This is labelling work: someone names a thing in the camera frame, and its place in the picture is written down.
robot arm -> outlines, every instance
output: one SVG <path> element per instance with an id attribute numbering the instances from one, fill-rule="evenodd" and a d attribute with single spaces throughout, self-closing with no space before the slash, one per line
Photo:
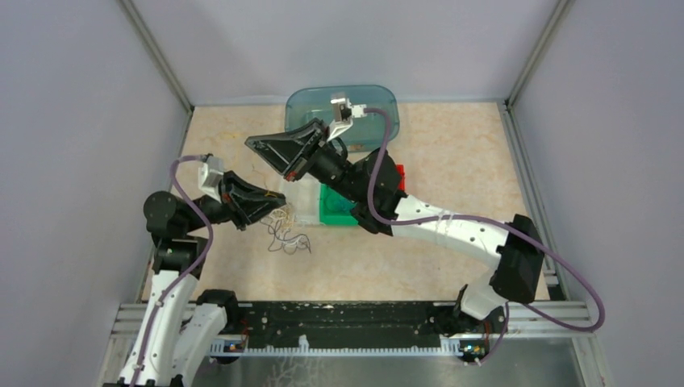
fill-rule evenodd
<path id="1" fill-rule="evenodd" d="M 286 204 L 285 196 L 247 183 L 234 172 L 223 171 L 222 163 L 213 156 L 205 159 L 199 170 L 199 186 L 207 193 L 193 202 L 212 224 L 233 222 L 238 230 L 258 222 L 272 210 Z M 206 355 L 211 341 L 224 329 L 240 324 L 242 317 L 235 293 L 230 290 L 205 290 L 189 321 L 183 320 L 185 310 L 202 266 L 178 280 L 199 257 L 206 239 L 188 236 L 204 227 L 190 207 L 175 195 L 160 191 L 144 203 L 147 230 L 155 244 L 152 269 L 152 291 L 143 320 L 150 321 L 149 331 L 138 335 L 119 380 L 111 386 L 135 385 L 187 387 Z M 163 302 L 158 298 L 172 283 Z M 144 348 L 142 362 L 139 355 Z"/>
<path id="2" fill-rule="evenodd" d="M 352 164 L 328 142 L 330 127 L 313 119 L 296 131 L 247 138 L 245 144 L 280 173 L 296 181 L 306 173 L 328 185 L 356 205 L 351 215 L 367 231 L 431 241 L 479 259 L 490 270 L 461 292 L 456 307 L 483 320 L 506 301 L 534 301 L 544 254 L 507 231 L 480 222 L 440 220 L 411 226 L 378 222 L 369 210 L 367 191 L 378 150 Z M 385 154 L 373 190 L 373 204 L 383 217 L 411 220 L 426 215 L 452 214 L 406 194 L 398 188 L 401 177 L 392 158 Z M 539 240 L 532 221 L 516 215 L 512 227 Z"/>

marble-pattern surface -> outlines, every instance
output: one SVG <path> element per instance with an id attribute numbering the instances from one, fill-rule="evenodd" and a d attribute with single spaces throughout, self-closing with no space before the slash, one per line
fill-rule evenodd
<path id="1" fill-rule="evenodd" d="M 214 153 L 246 181 L 278 190 L 281 177 L 244 139 L 281 131 L 284 115 L 284 106 L 198 107 L 183 154 Z M 399 115 L 400 132 L 389 150 L 405 165 L 407 192 L 465 214 L 511 220 L 525 213 L 496 104 L 407 103 L 399 105 Z M 178 172 L 192 198 L 201 195 L 197 167 L 184 164 Z M 449 300 L 486 269 L 454 251 L 371 235 L 360 227 L 306 226 L 293 232 L 309 235 L 311 254 L 268 252 L 271 236 L 261 224 L 244 232 L 230 223 L 215 226 L 195 296 L 221 288 L 253 301 Z M 548 299 L 543 279 L 537 298 Z"/>

white wall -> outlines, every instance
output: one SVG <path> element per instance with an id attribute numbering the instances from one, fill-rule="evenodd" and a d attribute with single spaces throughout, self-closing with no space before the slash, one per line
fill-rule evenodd
<path id="1" fill-rule="evenodd" d="M 515 109 L 619 386 L 681 385 L 684 2 L 577 2 Z M 576 293 L 582 294 L 573 285 Z"/>
<path id="2" fill-rule="evenodd" d="M 136 2 L 195 105 L 377 83 L 401 100 L 505 98 L 556 0 Z"/>
<path id="3" fill-rule="evenodd" d="M 115 2 L 2 2 L 0 18 L 0 378 L 94 385 L 185 113 Z"/>

teal plastic container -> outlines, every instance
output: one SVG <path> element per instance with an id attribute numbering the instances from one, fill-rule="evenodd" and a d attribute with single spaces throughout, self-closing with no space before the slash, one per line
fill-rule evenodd
<path id="1" fill-rule="evenodd" d="M 329 86 L 301 89 L 288 98 L 285 108 L 285 131 L 299 129 L 314 118 L 325 123 L 332 121 L 330 99 L 333 94 L 345 93 L 353 105 L 366 104 L 389 113 L 392 118 L 390 140 L 399 133 L 397 99 L 386 87 L 379 85 Z M 368 114 L 354 119 L 354 126 L 341 139 L 350 152 L 371 152 L 380 147 L 385 134 L 385 121 L 379 114 Z"/>
<path id="2" fill-rule="evenodd" d="M 328 226 L 356 226 L 359 222 L 349 211 L 355 204 L 343 198 L 325 184 L 321 185 L 319 199 L 319 220 Z"/>

green box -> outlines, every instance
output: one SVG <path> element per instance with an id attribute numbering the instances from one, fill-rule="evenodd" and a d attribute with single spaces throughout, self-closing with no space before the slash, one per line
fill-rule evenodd
<path id="1" fill-rule="evenodd" d="M 328 226 L 356 226 L 359 222 L 349 213 L 355 205 L 355 203 L 343 198 L 327 185 L 321 185 L 319 219 L 322 224 Z"/>

